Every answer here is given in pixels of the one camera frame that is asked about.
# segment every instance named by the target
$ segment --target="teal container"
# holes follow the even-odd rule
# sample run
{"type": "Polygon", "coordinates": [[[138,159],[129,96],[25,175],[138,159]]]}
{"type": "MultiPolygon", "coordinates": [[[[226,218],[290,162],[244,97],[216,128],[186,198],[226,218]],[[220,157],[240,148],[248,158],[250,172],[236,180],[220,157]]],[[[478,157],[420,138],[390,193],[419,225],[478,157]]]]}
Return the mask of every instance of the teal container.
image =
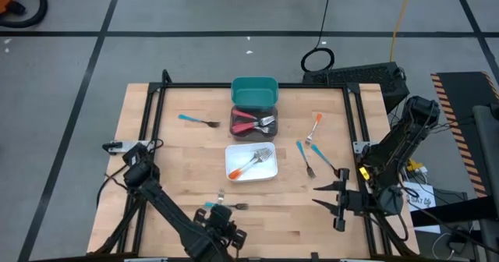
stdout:
{"type": "Polygon", "coordinates": [[[278,98],[279,84],[272,77],[239,77],[232,81],[232,102],[238,108],[270,108],[278,98]]]}

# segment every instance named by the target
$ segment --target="black metal frame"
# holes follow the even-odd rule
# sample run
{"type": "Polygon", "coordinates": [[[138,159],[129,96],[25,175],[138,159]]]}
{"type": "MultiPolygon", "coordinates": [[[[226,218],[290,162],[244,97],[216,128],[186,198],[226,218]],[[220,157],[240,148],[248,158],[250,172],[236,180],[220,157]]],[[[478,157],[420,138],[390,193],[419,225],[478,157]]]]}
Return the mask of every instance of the black metal frame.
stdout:
{"type": "MultiPolygon", "coordinates": [[[[150,110],[152,107],[152,100],[154,97],[154,94],[159,90],[159,98],[157,102],[157,107],[156,107],[156,113],[154,117],[154,125],[153,125],[153,130],[152,130],[152,140],[157,139],[158,134],[159,134],[159,126],[160,126],[160,121],[161,121],[161,114],[163,111],[163,102],[165,99],[165,93],[166,89],[168,88],[230,88],[231,84],[230,83],[173,83],[172,80],[170,79],[170,76],[166,72],[166,70],[163,71],[163,78],[162,82],[160,83],[149,83],[149,87],[147,90],[147,98],[146,98],[146,104],[144,106],[144,111],[143,111],[143,117],[142,117],[142,123],[140,126],[140,134],[139,134],[139,139],[140,140],[145,140],[146,139],[146,131],[147,131],[147,125],[149,122],[149,116],[150,116],[150,110]]],[[[358,141],[357,140],[357,135],[356,135],[356,128],[355,128],[355,123],[353,119],[353,114],[352,114],[352,106],[350,103],[350,96],[349,92],[350,89],[347,84],[345,83],[329,83],[326,82],[324,85],[321,84],[304,84],[304,83],[279,83],[279,88],[288,88],[288,89],[301,89],[301,88],[314,88],[314,89],[323,89],[323,88],[328,88],[328,89],[341,89],[343,92],[343,99],[345,102],[345,112],[346,112],[346,119],[347,123],[349,125],[349,135],[350,135],[350,141],[352,145],[352,157],[354,158],[354,162],[356,165],[356,174],[357,174],[357,181],[359,185],[359,191],[361,193],[367,194],[367,188],[366,184],[363,180],[363,177],[360,175],[360,172],[357,168],[359,168],[359,163],[357,162],[356,156],[355,156],[355,151],[353,148],[353,142],[358,141]]],[[[360,124],[360,129],[362,131],[363,135],[363,140],[368,141],[369,140],[369,133],[367,129],[367,124],[366,124],[366,117],[364,115],[363,111],[363,103],[362,99],[360,98],[360,92],[355,92],[355,99],[356,99],[356,107],[357,111],[359,113],[359,124],[360,124]]],[[[127,201],[126,201],[126,209],[131,208],[133,203],[133,199],[128,195],[127,201]]],[[[143,223],[145,219],[145,211],[146,211],[146,204],[144,203],[138,213],[137,217],[137,224],[136,224],[136,230],[135,234],[133,237],[133,248],[132,248],[132,253],[139,253],[140,250],[140,241],[142,239],[142,231],[143,231],[143,223]]],[[[373,226],[370,220],[367,218],[364,218],[364,225],[366,227],[366,240],[367,240],[367,245],[369,248],[369,253],[371,257],[375,257],[377,254],[377,249],[376,249],[376,242],[374,239],[374,233],[373,233],[373,226]]],[[[126,239],[127,239],[127,232],[123,232],[122,237],[119,240],[118,244],[118,253],[124,253],[125,251],[125,244],[126,244],[126,239]]],[[[384,254],[385,255],[392,255],[391,252],[391,245],[388,240],[388,237],[384,232],[382,231],[382,243],[383,243],[383,248],[384,248],[384,254]]],[[[182,258],[175,258],[175,257],[169,257],[169,260],[182,260],[182,258]]],[[[282,261],[282,260],[290,260],[288,258],[283,258],[283,259],[265,259],[265,260],[272,260],[272,261],[282,261]]],[[[293,261],[310,261],[310,259],[291,259],[293,261]]],[[[319,259],[320,261],[333,261],[337,259],[319,259]]]]}

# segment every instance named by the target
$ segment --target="black floor line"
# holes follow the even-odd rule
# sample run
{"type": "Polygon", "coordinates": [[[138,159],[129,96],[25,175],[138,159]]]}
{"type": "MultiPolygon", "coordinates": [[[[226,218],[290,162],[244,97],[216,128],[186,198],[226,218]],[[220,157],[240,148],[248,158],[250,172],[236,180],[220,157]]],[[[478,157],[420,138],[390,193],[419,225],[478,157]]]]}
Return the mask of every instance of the black floor line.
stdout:
{"type": "MultiPolygon", "coordinates": [[[[98,37],[98,31],[0,31],[0,37],[98,37]]],[[[392,37],[391,31],[324,31],[323,37],[392,37]]],[[[106,31],[106,37],[318,37],[319,31],[106,31]]],[[[475,32],[398,32],[407,38],[475,37],[475,32]]],[[[487,37],[499,37],[489,32],[487,37]]]]}
{"type": "Polygon", "coordinates": [[[88,62],[87,70],[85,71],[82,83],[80,84],[80,89],[78,90],[78,94],[76,95],[76,100],[73,105],[73,109],[71,110],[71,114],[69,115],[68,123],[66,124],[64,133],[62,134],[61,143],[59,144],[59,147],[57,149],[57,154],[55,155],[55,159],[54,162],[52,163],[50,173],[48,174],[47,182],[45,183],[43,193],[41,194],[40,201],[38,202],[37,210],[35,211],[33,221],[31,222],[27,236],[24,239],[23,248],[21,249],[18,258],[18,261],[20,262],[28,261],[31,256],[31,252],[33,251],[34,244],[37,240],[38,232],[40,231],[41,223],[44,220],[48,204],[50,203],[50,199],[54,192],[55,183],[57,182],[59,172],[61,171],[62,162],[64,161],[65,153],[68,150],[69,141],[71,140],[71,136],[73,135],[73,131],[75,129],[76,120],[80,115],[80,110],[83,105],[83,100],[85,98],[85,95],[87,94],[88,86],[90,84],[90,80],[92,79],[95,65],[97,64],[99,54],[101,53],[102,44],[104,43],[105,39],[105,32],[109,28],[109,24],[111,23],[111,18],[115,11],[117,2],[118,0],[111,0],[111,3],[109,4],[108,7],[108,11],[106,12],[104,22],[102,23],[101,31],[99,32],[99,36],[94,46],[94,50],[92,51],[92,55],[90,56],[90,60],[88,62]]]}
{"type": "Polygon", "coordinates": [[[482,33],[482,31],[480,30],[480,27],[476,22],[475,16],[471,11],[468,2],[466,0],[459,0],[459,2],[461,3],[462,9],[465,11],[466,17],[468,17],[468,21],[469,24],[471,24],[471,27],[473,28],[473,32],[475,32],[476,39],[478,40],[480,47],[482,48],[482,52],[483,55],[485,55],[487,63],[489,63],[490,70],[492,70],[492,73],[494,74],[496,81],[499,82],[499,67],[497,66],[496,58],[492,54],[492,51],[490,51],[487,40],[485,40],[484,36],[485,34],[482,33]]]}

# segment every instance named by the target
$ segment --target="white dish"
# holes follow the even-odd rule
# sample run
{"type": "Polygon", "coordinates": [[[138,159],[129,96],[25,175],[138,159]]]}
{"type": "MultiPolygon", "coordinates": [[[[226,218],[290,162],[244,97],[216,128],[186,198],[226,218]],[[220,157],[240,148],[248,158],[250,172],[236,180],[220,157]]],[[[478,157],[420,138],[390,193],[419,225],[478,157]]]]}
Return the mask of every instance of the white dish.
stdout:
{"type": "Polygon", "coordinates": [[[278,159],[275,156],[275,146],[270,142],[230,145],[225,148],[225,176],[232,182],[261,181],[274,178],[278,174],[278,159]],[[246,170],[237,180],[228,175],[250,161],[255,150],[268,148],[272,155],[264,162],[256,163],[246,170]]]}

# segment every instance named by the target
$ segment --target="warning stripe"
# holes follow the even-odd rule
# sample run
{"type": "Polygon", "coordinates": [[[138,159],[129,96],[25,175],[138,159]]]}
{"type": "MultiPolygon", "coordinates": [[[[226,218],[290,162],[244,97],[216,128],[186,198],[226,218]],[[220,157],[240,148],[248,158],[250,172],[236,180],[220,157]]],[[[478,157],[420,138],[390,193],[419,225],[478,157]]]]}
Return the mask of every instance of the warning stripe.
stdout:
{"type": "MultiPolygon", "coordinates": [[[[490,86],[493,89],[496,98],[499,100],[499,94],[494,88],[494,84],[490,77],[486,74],[485,77],[489,81],[490,86]]],[[[452,109],[451,102],[445,93],[445,87],[442,84],[440,77],[436,73],[431,74],[431,80],[434,83],[435,91],[437,92],[438,99],[440,100],[440,104],[442,109],[444,110],[445,117],[448,120],[448,126],[452,131],[452,136],[459,148],[459,153],[461,155],[462,161],[465,164],[466,171],[468,172],[469,180],[473,184],[473,188],[475,190],[477,197],[487,197],[487,192],[485,191],[485,187],[483,186],[482,179],[480,178],[480,174],[478,170],[475,168],[475,162],[473,161],[473,156],[469,151],[468,145],[466,144],[466,140],[462,135],[462,131],[459,129],[459,123],[456,121],[456,117],[454,115],[454,110],[452,109]]]]}

